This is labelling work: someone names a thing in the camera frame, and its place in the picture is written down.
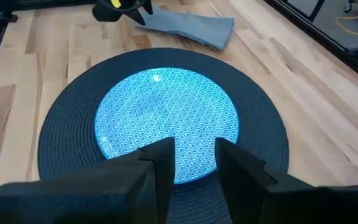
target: dark placemat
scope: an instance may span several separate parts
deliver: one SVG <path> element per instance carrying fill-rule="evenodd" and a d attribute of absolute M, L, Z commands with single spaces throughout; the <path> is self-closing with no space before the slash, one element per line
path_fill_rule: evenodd
<path fill-rule="evenodd" d="M 218 59 L 187 50 L 161 48 L 136 50 L 105 60 L 63 90 L 40 133 L 40 178 L 50 179 L 105 160 L 94 135 L 94 118 L 100 101 L 126 77 L 159 67 L 192 70 L 217 83 L 229 95 L 239 116 L 237 145 L 270 166 L 287 171 L 285 127 L 273 103 L 256 83 Z M 231 223 L 215 174 L 175 186 L 168 223 Z"/>

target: yellow object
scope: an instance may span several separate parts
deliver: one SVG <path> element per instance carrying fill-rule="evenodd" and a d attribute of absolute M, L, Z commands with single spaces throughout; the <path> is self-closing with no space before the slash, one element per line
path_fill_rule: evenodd
<path fill-rule="evenodd" d="M 358 16 L 354 16 L 354 17 L 344 17 L 344 16 L 339 16 L 336 18 L 336 24 L 342 29 L 344 30 L 345 32 L 348 32 L 350 34 L 353 34 L 353 35 L 357 35 L 358 36 L 358 32 L 353 32 L 351 30 L 348 30 L 346 29 L 341 23 L 339 23 L 339 20 L 340 19 L 347 19 L 347 20 L 353 20 L 353 19 L 358 19 Z"/>
<path fill-rule="evenodd" d="M 116 7 L 116 8 L 120 8 L 121 7 L 121 2 L 119 2 L 119 0 L 110 0 L 111 4 Z"/>

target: blue plate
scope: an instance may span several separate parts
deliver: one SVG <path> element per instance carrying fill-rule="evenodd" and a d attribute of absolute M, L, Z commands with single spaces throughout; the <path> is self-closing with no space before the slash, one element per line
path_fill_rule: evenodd
<path fill-rule="evenodd" d="M 153 68 L 111 88 L 94 128 L 107 159 L 174 136 L 175 184 L 183 184 L 215 170 L 214 140 L 236 142 L 239 121 L 232 101 L 212 80 L 181 68 Z"/>

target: wood grain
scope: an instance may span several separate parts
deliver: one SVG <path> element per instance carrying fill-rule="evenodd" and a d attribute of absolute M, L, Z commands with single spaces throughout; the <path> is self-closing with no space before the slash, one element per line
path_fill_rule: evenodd
<path fill-rule="evenodd" d="M 0 48 L 0 185 L 39 178 L 39 132 L 70 82 L 109 57 L 151 47 L 193 50 L 243 71 L 284 121 L 289 174 L 313 185 L 358 184 L 356 72 L 263 1 L 155 3 L 169 11 L 233 17 L 226 49 L 215 52 L 184 37 L 137 29 L 127 17 L 97 22 L 92 6 L 16 13 L 19 20 L 9 24 Z"/>

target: gray cloth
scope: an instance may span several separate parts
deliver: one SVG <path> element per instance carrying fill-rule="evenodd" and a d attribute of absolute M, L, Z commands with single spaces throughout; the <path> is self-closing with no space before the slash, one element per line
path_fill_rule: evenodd
<path fill-rule="evenodd" d="M 234 19 L 228 17 L 206 17 L 191 13 L 170 12 L 153 7 L 153 15 L 141 11 L 146 23 L 136 27 L 178 34 L 208 45 L 215 50 L 223 50 L 230 39 Z"/>

